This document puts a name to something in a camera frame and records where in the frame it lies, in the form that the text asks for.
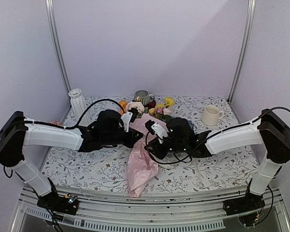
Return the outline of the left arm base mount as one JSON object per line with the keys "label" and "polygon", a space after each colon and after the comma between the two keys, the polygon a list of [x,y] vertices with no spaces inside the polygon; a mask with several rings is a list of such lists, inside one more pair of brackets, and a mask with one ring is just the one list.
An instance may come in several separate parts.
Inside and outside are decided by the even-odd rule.
{"label": "left arm base mount", "polygon": [[39,196],[37,206],[49,211],[75,216],[79,201],[73,194],[59,196],[57,193],[51,192],[45,196]]}

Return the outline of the white printed ribbon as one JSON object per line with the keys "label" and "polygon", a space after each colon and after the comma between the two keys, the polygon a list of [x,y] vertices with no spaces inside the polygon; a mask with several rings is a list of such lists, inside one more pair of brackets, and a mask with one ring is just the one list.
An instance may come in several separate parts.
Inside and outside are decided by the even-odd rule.
{"label": "white printed ribbon", "polygon": [[[130,150],[121,147],[106,159],[93,176],[94,190],[109,192],[128,192],[128,160]],[[198,191],[201,185],[198,161],[189,163],[160,165],[159,172],[147,181],[143,194],[183,193]]]}

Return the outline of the mixed flower bouquet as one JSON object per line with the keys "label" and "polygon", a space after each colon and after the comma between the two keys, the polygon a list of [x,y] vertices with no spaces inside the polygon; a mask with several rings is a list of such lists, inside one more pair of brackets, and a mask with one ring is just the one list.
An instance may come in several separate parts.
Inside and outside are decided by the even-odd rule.
{"label": "mixed flower bouquet", "polygon": [[172,119],[174,100],[171,97],[166,97],[164,103],[157,104],[154,97],[149,97],[149,103],[145,105],[141,101],[141,97],[136,97],[131,102],[121,100],[119,105],[123,108],[120,110],[120,114],[123,115],[132,108],[138,111],[137,117],[140,118],[143,114],[149,114],[150,116],[168,122]]}

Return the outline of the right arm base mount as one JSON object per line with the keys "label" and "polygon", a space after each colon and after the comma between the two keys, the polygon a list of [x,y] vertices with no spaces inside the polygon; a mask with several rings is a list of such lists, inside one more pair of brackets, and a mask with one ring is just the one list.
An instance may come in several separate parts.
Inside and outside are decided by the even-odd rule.
{"label": "right arm base mount", "polygon": [[223,210],[228,216],[245,213],[263,207],[265,207],[263,195],[258,196],[251,193],[248,193],[243,197],[225,200],[223,202]]}

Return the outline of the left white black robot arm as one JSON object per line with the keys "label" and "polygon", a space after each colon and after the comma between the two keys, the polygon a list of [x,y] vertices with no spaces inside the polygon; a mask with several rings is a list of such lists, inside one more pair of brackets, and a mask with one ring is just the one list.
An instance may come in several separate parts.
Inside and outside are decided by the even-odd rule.
{"label": "left white black robot arm", "polygon": [[23,147],[41,145],[62,147],[78,152],[92,152],[105,147],[123,145],[133,148],[143,134],[130,128],[135,113],[124,115],[105,110],[87,127],[65,127],[34,121],[16,111],[0,130],[0,164],[16,172],[52,210],[62,206],[62,199],[53,192],[51,182],[23,155]]}

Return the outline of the pink wrapping paper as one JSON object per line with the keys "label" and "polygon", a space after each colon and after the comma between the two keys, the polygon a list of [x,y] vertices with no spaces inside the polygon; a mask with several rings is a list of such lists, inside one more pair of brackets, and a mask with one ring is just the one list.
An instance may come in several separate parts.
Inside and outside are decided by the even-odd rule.
{"label": "pink wrapping paper", "polygon": [[159,165],[150,158],[145,150],[145,136],[148,133],[145,123],[149,120],[159,122],[149,114],[143,114],[130,125],[131,128],[143,134],[143,137],[134,144],[127,165],[128,194],[133,198],[138,198],[149,180],[159,173]]}

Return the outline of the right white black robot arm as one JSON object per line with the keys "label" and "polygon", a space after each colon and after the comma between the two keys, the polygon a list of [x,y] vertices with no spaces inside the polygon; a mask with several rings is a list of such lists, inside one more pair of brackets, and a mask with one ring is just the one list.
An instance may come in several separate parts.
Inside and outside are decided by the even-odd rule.
{"label": "right white black robot arm", "polygon": [[248,122],[201,133],[195,133],[184,118],[171,119],[165,128],[149,120],[145,127],[155,139],[146,140],[145,149],[153,161],[160,163],[169,153],[185,153],[188,158],[206,158],[246,145],[264,145],[265,157],[248,185],[248,194],[240,201],[242,209],[250,211],[259,203],[259,196],[265,192],[282,165],[290,160],[290,128],[274,110],[264,109],[260,116]]}

